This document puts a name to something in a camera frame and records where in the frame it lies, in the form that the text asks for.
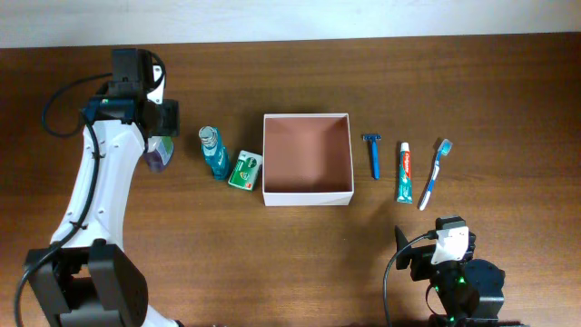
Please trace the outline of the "green soap bar box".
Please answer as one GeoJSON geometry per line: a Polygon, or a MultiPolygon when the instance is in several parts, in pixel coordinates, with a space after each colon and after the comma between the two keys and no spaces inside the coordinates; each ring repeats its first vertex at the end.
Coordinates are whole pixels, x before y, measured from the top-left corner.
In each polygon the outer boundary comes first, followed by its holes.
{"type": "Polygon", "coordinates": [[[228,185],[251,192],[258,179],[262,163],[261,155],[241,150],[228,180],[228,185]]]}

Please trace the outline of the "teal mouthwash bottle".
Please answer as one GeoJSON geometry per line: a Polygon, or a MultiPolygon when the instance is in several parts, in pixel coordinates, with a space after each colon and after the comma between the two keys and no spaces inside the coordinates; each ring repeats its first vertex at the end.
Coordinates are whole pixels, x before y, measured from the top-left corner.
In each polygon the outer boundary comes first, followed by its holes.
{"type": "Polygon", "coordinates": [[[204,160],[211,167],[213,177],[216,180],[226,180],[230,171],[230,159],[219,130],[209,125],[204,126],[199,130],[199,138],[204,160]]]}

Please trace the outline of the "blue disposable razor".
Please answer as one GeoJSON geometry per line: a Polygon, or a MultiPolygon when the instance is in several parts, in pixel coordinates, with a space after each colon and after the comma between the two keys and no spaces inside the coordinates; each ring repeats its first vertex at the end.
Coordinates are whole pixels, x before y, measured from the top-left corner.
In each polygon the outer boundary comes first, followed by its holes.
{"type": "Polygon", "coordinates": [[[369,143],[372,176],[375,180],[378,180],[380,178],[378,141],[381,136],[379,134],[364,134],[362,139],[369,143]]]}

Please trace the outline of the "blue white toothbrush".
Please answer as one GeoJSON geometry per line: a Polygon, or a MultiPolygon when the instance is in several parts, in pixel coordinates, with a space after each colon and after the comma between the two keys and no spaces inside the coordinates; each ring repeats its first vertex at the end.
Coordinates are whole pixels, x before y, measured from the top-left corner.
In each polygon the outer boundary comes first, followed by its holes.
{"type": "Polygon", "coordinates": [[[452,146],[453,146],[453,143],[451,141],[449,141],[449,139],[442,139],[441,142],[439,143],[437,149],[436,149],[434,160],[432,163],[431,175],[430,175],[429,180],[427,182],[425,192],[422,194],[422,197],[419,201],[420,211],[424,211],[426,209],[426,207],[428,206],[429,199],[433,193],[433,188],[434,188],[434,185],[435,185],[435,182],[437,180],[438,173],[440,170],[440,160],[442,157],[447,156],[449,154],[452,146]]]}

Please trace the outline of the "toothpaste tube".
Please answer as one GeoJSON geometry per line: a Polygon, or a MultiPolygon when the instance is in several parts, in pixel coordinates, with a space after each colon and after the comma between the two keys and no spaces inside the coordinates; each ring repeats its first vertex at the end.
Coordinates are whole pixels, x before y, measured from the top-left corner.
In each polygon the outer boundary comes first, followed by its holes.
{"type": "Polygon", "coordinates": [[[399,150],[399,188],[397,201],[413,203],[409,144],[402,142],[399,150]]]}

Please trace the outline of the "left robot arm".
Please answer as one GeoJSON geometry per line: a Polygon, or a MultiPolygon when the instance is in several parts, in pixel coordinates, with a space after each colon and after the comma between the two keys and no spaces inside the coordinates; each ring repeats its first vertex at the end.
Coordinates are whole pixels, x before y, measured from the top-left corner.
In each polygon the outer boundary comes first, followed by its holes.
{"type": "Polygon", "coordinates": [[[63,220],[44,249],[28,252],[14,312],[31,286],[52,326],[178,326],[149,303],[147,282],[123,249],[123,219],[140,160],[163,171],[180,133],[179,104],[163,97],[155,53],[115,49],[113,70],[80,112],[83,156],[63,220]]]}

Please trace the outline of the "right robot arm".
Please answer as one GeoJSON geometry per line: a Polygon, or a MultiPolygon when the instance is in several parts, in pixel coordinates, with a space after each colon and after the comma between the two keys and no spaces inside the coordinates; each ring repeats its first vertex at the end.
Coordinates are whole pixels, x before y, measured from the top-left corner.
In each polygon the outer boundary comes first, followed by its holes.
{"type": "Polygon", "coordinates": [[[439,217],[435,228],[409,240],[394,228],[397,250],[391,263],[410,270],[414,282],[428,281],[444,309],[430,326],[498,326],[506,273],[474,257],[476,235],[459,216],[439,217]]]}

